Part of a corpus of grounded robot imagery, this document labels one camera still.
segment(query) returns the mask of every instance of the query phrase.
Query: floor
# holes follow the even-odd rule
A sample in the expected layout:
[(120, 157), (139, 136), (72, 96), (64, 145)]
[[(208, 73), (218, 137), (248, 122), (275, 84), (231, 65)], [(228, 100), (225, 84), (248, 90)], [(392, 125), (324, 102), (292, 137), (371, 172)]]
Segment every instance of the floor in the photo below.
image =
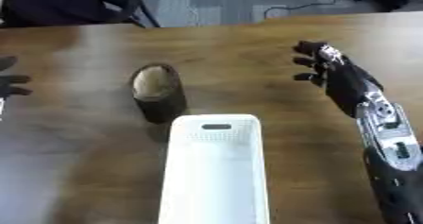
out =
[[(255, 23), (274, 6), (297, 7), (311, 3), (333, 3), (333, 0), (145, 0), (162, 26), (207, 26)], [(414, 0), (401, 11), (423, 10), (423, 0)], [(305, 14), (346, 14), (377, 12), (369, 1), (338, 0), (334, 5), (304, 9), (272, 9), (267, 17)]]

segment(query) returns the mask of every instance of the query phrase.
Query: black cable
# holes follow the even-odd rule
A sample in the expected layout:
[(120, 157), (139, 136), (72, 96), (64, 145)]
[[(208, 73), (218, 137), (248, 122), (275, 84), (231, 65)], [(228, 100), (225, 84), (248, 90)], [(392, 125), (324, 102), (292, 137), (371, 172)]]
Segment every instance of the black cable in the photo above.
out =
[(271, 7), (264, 11), (263, 17), (264, 19), (267, 19), (269, 12), (273, 9), (295, 10), (295, 9), (304, 9), (307, 7), (314, 7), (314, 6), (332, 6), (332, 5), (335, 5), (337, 1), (338, 0), (332, 0), (332, 2), (329, 2), (329, 3), (311, 3), (311, 4), (306, 4), (306, 5), (297, 6), (297, 7), (283, 7), (283, 6)]

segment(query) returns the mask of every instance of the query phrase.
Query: cylindrical container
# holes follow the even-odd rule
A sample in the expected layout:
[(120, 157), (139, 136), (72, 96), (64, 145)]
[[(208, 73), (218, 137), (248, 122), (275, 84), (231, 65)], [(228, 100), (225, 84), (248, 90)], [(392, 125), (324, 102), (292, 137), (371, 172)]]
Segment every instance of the cylindrical container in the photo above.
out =
[(178, 72), (168, 64), (148, 64), (132, 76), (133, 97), (151, 123), (171, 122), (187, 108)]

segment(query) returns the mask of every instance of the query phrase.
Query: wooden table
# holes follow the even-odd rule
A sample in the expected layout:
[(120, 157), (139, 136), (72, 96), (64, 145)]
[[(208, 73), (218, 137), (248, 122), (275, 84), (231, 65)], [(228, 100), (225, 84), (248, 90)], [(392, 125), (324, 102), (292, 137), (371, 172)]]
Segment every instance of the wooden table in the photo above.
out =
[(155, 223), (166, 141), (127, 87), (174, 65), (190, 113), (262, 120), (273, 223), (381, 223), (352, 119), (292, 75), (291, 46), (326, 40), (372, 72), (423, 137), (423, 13), (292, 17), (259, 25), (0, 30), (12, 73), (33, 77), (0, 127), (0, 223)]

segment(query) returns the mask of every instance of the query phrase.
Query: robotic hand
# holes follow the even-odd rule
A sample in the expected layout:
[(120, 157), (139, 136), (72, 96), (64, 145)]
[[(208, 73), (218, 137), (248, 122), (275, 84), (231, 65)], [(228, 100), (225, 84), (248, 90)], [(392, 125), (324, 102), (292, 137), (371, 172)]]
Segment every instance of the robotic hand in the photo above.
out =
[(300, 42), (294, 50), (309, 56), (294, 58), (296, 64), (314, 69), (295, 79), (324, 87), (334, 103), (356, 119), (385, 222), (423, 223), (423, 154), (403, 109), (389, 102), (381, 84), (336, 48)]
[[(15, 57), (0, 58), (0, 71), (9, 69), (16, 63)], [(25, 88), (13, 86), (13, 84), (28, 83), (30, 77), (27, 76), (0, 76), (0, 115), (5, 107), (5, 101), (11, 95), (29, 95), (31, 91)]]

